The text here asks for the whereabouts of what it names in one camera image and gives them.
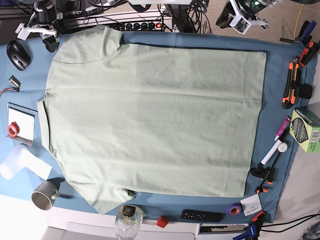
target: t-shirt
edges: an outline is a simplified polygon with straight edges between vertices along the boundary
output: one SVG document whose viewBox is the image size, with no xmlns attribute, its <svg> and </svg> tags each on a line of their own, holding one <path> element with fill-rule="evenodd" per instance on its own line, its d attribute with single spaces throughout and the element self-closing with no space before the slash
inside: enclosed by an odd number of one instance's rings
<svg viewBox="0 0 320 240">
<path fill-rule="evenodd" d="M 74 33 L 51 63 L 41 139 L 67 182 L 100 214 L 130 191 L 243 197 L 266 54 L 122 44 L 122 34 Z"/>
</svg>

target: gray mug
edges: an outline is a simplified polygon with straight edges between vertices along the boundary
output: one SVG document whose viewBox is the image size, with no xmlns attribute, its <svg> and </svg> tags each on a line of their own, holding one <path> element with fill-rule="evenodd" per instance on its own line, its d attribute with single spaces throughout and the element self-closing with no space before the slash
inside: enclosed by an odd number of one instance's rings
<svg viewBox="0 0 320 240">
<path fill-rule="evenodd" d="M 51 181 L 45 181 L 31 194 L 34 205 L 42 210 L 50 210 L 60 196 L 58 188 Z"/>
</svg>

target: blue cutting mat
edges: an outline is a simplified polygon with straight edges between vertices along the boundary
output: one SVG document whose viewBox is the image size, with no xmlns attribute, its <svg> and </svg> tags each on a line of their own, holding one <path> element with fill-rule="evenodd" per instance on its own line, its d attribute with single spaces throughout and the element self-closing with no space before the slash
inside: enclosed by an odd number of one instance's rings
<svg viewBox="0 0 320 240">
<path fill-rule="evenodd" d="M 124 43 L 139 43 L 161 47 L 179 48 L 208 48 L 242 51 L 261 51 L 267 53 L 265 77 L 263 84 L 262 108 L 258 118 L 256 138 L 252 155 L 251 166 L 255 167 L 265 156 L 274 144 L 274 138 L 280 125 L 286 116 L 291 116 L 291 110 L 284 110 L 281 107 L 283 92 L 286 85 L 288 66 L 291 59 L 299 56 L 304 47 L 301 44 L 277 44 L 253 39 L 239 37 L 226 37 L 204 34 L 188 33 L 163 33 L 163 32 L 124 32 Z M 43 98 L 46 79 L 54 53 L 45 49 L 41 39 L 30 39 L 22 42 L 30 53 L 32 63 L 25 71 L 18 71 L 9 61 L 6 55 L 6 45 L 0 46 L 0 88 L 4 89 L 10 85 L 9 77 L 14 75 L 20 82 L 19 93 L 6 92 L 0 97 L 0 163 L 12 151 L 18 143 L 7 138 L 8 112 L 7 103 L 22 105 L 31 109 L 37 109 L 36 102 Z M 302 71 L 302 83 L 312 84 L 317 59 L 313 59 L 307 68 Z M 301 102 L 298 99 L 296 107 L 307 105 L 307 101 Z M 275 181 L 269 192 L 260 193 L 260 200 L 263 210 L 268 212 L 267 222 L 272 222 L 276 213 L 279 198 L 285 186 L 290 167 L 297 151 L 298 144 L 290 136 L 286 136 L 289 145 L 287 152 L 281 155 L 276 164 Z M 34 145 L 29 147 L 30 151 L 50 164 L 54 171 L 51 177 L 63 177 L 62 172 L 55 159 L 41 146 L 41 135 L 39 120 L 35 119 Z M 19 199 L 30 200 L 31 192 L 42 182 L 32 172 L 24 169 L 11 180 L 5 180 L 0 176 L 0 194 Z M 260 184 L 256 177 L 248 175 L 246 181 L 245 197 L 255 193 L 255 188 Z M 56 207 L 96 213 L 68 183 L 63 182 L 60 186 L 60 193 L 64 198 L 59 197 Z M 147 213 L 146 219 L 157 219 L 160 216 L 167 216 L 170 221 L 187 222 L 180 219 L 184 209 L 223 213 L 233 203 L 239 202 L 241 198 L 222 197 L 191 197 L 174 196 L 152 193 L 137 193 L 137 197 L 130 201 L 131 204 L 139 205 Z M 116 209 L 109 212 L 115 215 Z M 226 215 L 221 223 L 248 223 L 252 216 L 245 217 L 243 213 L 229 216 Z"/>
</svg>

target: remote control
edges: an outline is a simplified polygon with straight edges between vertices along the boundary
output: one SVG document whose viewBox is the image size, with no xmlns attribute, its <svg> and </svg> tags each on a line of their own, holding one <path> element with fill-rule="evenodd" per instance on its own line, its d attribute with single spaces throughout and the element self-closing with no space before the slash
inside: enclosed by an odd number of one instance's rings
<svg viewBox="0 0 320 240">
<path fill-rule="evenodd" d="M 185 209 L 182 211 L 181 218 L 195 221 L 220 222 L 225 213 L 217 213 L 211 211 L 197 211 Z"/>
</svg>

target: computer mouse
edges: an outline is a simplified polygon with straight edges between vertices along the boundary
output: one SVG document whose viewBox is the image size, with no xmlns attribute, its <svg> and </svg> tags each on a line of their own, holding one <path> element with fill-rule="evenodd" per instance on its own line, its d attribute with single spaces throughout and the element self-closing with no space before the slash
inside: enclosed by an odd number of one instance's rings
<svg viewBox="0 0 320 240">
<path fill-rule="evenodd" d="M 24 47 L 16 40 L 9 42 L 6 47 L 6 54 L 13 65 L 20 71 L 25 70 L 31 62 L 31 58 Z"/>
</svg>

